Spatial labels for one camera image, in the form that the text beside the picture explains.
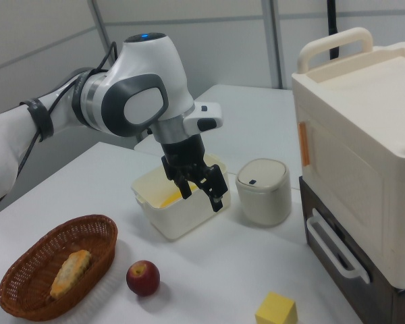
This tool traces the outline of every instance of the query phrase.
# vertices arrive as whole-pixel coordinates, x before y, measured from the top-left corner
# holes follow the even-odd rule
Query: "table surface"
[[[279,226],[255,227],[243,216],[229,175],[231,206],[182,238],[167,241],[145,218],[131,183],[160,158],[98,143],[0,212],[0,281],[49,230],[75,217],[116,222],[116,256],[86,298],[49,323],[255,323],[269,291],[294,299],[301,324],[361,323],[306,244],[298,190]],[[141,259],[161,273],[159,290],[139,298],[126,285]],[[5,313],[0,323],[27,323]]]
[[[201,136],[206,152],[217,155],[228,172],[237,174],[253,159],[276,159],[288,166],[291,187],[299,189],[302,167],[291,90],[218,84],[196,100],[222,107],[222,127]],[[135,151],[163,156],[153,135],[138,143]]]

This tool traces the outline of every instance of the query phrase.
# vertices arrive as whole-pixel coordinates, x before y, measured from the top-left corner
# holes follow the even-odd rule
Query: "apple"
[[[161,277],[158,268],[147,260],[135,262],[126,273],[129,289],[141,297],[154,294],[159,287]]]

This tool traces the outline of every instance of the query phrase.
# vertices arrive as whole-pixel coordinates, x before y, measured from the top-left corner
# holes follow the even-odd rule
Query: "yellow cube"
[[[255,313],[257,324],[297,324],[296,302],[269,292]]]

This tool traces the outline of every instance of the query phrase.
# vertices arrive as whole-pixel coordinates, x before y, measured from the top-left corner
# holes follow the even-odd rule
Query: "dark brown drawer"
[[[389,284],[301,177],[300,192],[307,242],[363,323],[405,324],[405,290]]]

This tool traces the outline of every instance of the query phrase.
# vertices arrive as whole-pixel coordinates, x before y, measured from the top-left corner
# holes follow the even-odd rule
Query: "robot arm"
[[[222,207],[227,191],[217,165],[203,161],[200,133],[222,125],[217,103],[197,103],[190,96],[176,48],[164,34],[151,33],[125,40],[109,71],[88,70],[56,91],[39,98],[59,132],[81,124],[116,136],[135,136],[150,127],[163,148],[165,173],[188,198],[188,181]],[[38,127],[27,105],[0,114],[0,198],[15,183],[18,161]]]

